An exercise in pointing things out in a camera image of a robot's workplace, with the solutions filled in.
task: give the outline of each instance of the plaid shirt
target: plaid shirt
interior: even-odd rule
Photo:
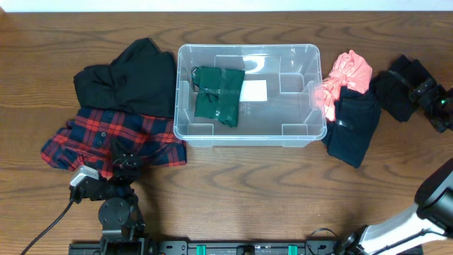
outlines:
[[[41,157],[50,166],[74,171],[82,164],[113,175],[110,141],[116,139],[144,164],[181,166],[185,143],[173,134],[173,120],[112,110],[82,108],[75,120],[45,143]]]

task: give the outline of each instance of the clear plastic bin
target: clear plastic bin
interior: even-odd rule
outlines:
[[[253,81],[239,103],[237,127],[194,116],[197,92],[190,75],[201,66],[245,70],[244,81]],[[315,45],[183,45],[173,131],[194,147],[304,147],[327,132],[320,91]]]

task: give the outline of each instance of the pink cloth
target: pink cloth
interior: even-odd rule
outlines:
[[[323,80],[324,113],[330,121],[335,120],[335,101],[340,98],[341,86],[348,86],[362,94],[367,92],[373,69],[365,59],[353,50],[338,56],[332,71]]]

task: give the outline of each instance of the wood grain surface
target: wood grain surface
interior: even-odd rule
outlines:
[[[109,63],[138,38],[161,50],[185,43],[313,43],[323,75],[349,49],[374,74],[405,54],[453,86],[453,13],[7,13],[0,25],[0,254],[19,254],[64,209],[71,174],[40,148],[79,108],[73,76]],[[453,132],[421,111],[407,123],[383,112],[359,169],[305,148],[188,148],[184,167],[147,169],[133,186],[152,236],[193,240],[304,239],[329,227],[348,234],[406,209],[453,155]],[[101,237],[101,203],[84,201],[29,254],[67,254]],[[453,254],[453,242],[425,253]]]

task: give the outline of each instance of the black folded clothing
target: black folded clothing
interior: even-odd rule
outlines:
[[[176,64],[148,38],[136,40],[110,65],[86,67],[74,77],[82,108],[173,118]]]
[[[382,108],[397,121],[404,122],[408,121],[418,108],[418,104],[409,98],[409,93],[427,79],[433,79],[433,77],[420,61],[410,61],[402,55],[391,64],[388,71],[373,78],[369,87],[375,93]]]
[[[362,95],[343,86],[335,107],[336,121],[327,124],[323,143],[329,155],[357,168],[376,130],[381,106],[371,91]]]

